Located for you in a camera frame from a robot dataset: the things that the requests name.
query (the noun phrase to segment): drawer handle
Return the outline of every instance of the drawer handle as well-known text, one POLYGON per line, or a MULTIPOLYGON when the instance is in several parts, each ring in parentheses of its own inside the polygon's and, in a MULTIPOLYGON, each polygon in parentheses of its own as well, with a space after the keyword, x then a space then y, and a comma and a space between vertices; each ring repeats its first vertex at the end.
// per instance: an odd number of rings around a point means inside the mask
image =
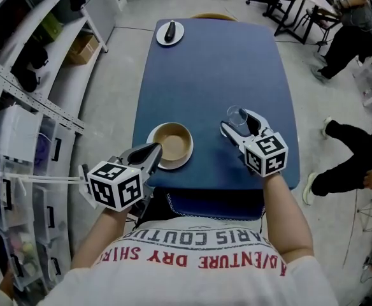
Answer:
POLYGON ((60 271, 59 262, 57 261, 57 258, 52 258, 52 261, 56 269, 56 275, 60 275, 61 271, 60 271))
POLYGON ((55 138, 55 141, 56 141, 56 151, 54 152, 54 157, 52 157, 52 161, 57 162, 59 160, 61 139, 60 138, 55 138))
POLYGON ((12 210, 12 195, 10 191, 10 180, 8 179, 3 179, 3 182, 6 185, 6 206, 4 207, 5 210, 12 210))
POLYGON ((17 276, 18 277, 24 277, 22 267, 19 264, 19 259, 15 254, 10 254, 10 257, 13 258, 13 262, 15 264, 16 270, 17 270, 17 276))
POLYGON ((48 209, 48 217, 50 220, 50 224, 47 226, 47 228, 54 228, 54 209, 53 207, 47 207, 48 209))

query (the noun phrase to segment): black and white cube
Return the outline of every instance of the black and white cube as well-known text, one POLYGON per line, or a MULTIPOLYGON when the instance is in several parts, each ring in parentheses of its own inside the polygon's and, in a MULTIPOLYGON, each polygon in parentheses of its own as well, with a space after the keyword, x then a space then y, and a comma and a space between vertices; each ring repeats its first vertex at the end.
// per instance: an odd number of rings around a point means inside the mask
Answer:
POLYGON ((143 198, 140 169, 101 161, 87 176, 91 194, 104 207, 122 211, 143 198))
POLYGON ((244 143, 245 164, 262 177, 285 169, 288 146, 279 133, 244 143))

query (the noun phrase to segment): shoe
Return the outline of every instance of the shoe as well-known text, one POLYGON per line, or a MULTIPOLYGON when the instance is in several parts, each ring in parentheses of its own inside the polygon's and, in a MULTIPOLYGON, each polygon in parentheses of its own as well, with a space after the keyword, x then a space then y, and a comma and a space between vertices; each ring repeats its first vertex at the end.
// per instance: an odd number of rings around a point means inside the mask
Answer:
POLYGON ((315 51, 313 53, 313 56, 316 58, 317 61, 319 61, 320 63, 322 63, 323 67, 326 67, 327 66, 326 58, 322 54, 320 54, 319 52, 315 51))
POLYGON ((312 193, 311 187, 312 187, 313 181, 315 180, 317 176, 318 174, 316 172, 312 172, 308 176, 308 182, 306 183, 306 186, 303 189, 302 199, 305 202, 305 204, 309 206, 312 205, 313 201, 315 200, 315 195, 312 193))
POLYGON ((326 133, 326 127, 328 125, 328 123, 330 123, 332 121, 332 117, 331 116, 328 116, 328 118, 326 118, 324 120, 324 127, 320 130, 320 132, 322 133, 322 136, 327 139, 328 137, 328 134, 326 133))
POLYGON ((319 69, 318 66, 315 66, 315 65, 312 64, 312 65, 310 66, 310 68, 311 68, 312 75, 315 76, 315 78, 316 78, 319 82, 321 82, 322 84, 326 84, 326 83, 329 81, 328 78, 326 78, 324 75, 322 75, 322 74, 320 73, 320 69, 319 69))

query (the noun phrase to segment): gray shirt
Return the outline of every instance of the gray shirt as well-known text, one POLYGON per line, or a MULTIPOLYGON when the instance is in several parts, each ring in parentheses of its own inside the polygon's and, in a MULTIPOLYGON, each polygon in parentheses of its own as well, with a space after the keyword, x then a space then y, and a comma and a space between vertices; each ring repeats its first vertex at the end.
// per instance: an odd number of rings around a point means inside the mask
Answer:
POLYGON ((369 1, 364 6, 342 9, 342 12, 341 22, 344 26, 356 26, 372 34, 372 8, 369 1))

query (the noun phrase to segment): clear glass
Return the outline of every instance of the clear glass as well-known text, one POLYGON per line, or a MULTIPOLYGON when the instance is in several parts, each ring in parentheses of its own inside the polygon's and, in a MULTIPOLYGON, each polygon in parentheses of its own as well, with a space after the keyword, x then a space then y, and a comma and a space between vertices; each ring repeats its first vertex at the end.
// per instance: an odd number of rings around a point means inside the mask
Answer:
POLYGON ((245 124, 248 115, 242 107, 238 105, 232 105, 227 110, 227 118, 233 126, 238 127, 245 124))

